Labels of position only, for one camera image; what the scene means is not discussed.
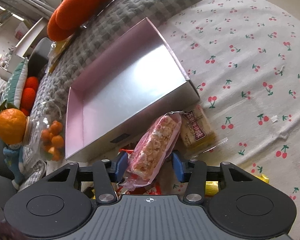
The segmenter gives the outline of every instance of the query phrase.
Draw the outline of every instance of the blue stuffed toy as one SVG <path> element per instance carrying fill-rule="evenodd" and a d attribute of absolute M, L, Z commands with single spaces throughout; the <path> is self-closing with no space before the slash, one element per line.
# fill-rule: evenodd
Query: blue stuffed toy
<path fill-rule="evenodd" d="M 21 146 L 21 143 L 9 145 L 3 149 L 3 154 L 5 156 L 4 162 L 14 174 L 12 184 L 16 190 L 19 190 L 20 185 L 25 180 L 25 176 L 22 174 L 24 170 L 22 153 L 23 147 Z"/>

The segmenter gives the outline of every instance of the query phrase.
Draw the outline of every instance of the gray sofa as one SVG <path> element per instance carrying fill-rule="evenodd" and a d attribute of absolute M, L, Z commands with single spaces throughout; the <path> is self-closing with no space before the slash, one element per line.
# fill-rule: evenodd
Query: gray sofa
<path fill-rule="evenodd" d="M 39 76 L 41 70 L 48 62 L 48 53 L 51 41 L 48 38 L 42 39 L 32 52 L 28 62 L 28 76 Z M 3 208 L 9 198 L 17 191 L 11 181 L 14 179 L 13 173 L 4 162 L 3 148 L 5 143 L 0 139 L 0 207 Z"/>

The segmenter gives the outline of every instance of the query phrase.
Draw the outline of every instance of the cherry print tablecloth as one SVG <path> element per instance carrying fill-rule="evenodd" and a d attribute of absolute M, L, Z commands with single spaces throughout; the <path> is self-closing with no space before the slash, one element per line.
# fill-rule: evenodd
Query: cherry print tablecloth
<path fill-rule="evenodd" d="M 300 21 L 265 0 L 203 0 L 159 31 L 199 91 L 218 136 L 229 138 L 200 158 L 266 174 L 295 201 L 290 235 L 299 239 Z M 170 166 L 159 174 L 162 191 L 182 194 L 186 186 Z"/>

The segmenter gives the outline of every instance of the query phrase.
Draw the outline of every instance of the green pillow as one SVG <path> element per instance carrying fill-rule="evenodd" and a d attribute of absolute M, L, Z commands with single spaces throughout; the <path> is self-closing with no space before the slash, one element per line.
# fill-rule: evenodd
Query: green pillow
<path fill-rule="evenodd" d="M 28 75 L 28 59 L 25 58 L 19 63 L 12 76 L 9 78 L 4 91 L 2 92 L 0 104 L 7 100 L 13 103 L 17 108 L 20 108 L 22 92 L 26 84 Z"/>

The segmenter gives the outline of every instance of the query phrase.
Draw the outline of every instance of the crosshair marking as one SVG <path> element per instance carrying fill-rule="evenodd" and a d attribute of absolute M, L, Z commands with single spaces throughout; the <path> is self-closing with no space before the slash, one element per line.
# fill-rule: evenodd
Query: crosshair marking
<path fill-rule="evenodd" d="M 149 202 L 149 203 L 151 203 L 151 202 L 153 202 L 153 201 L 155 201 L 155 200 L 156 200 L 156 199 L 153 199 L 153 198 L 151 198 L 151 197 L 145 199 L 145 201 L 147 201 L 147 202 Z"/>

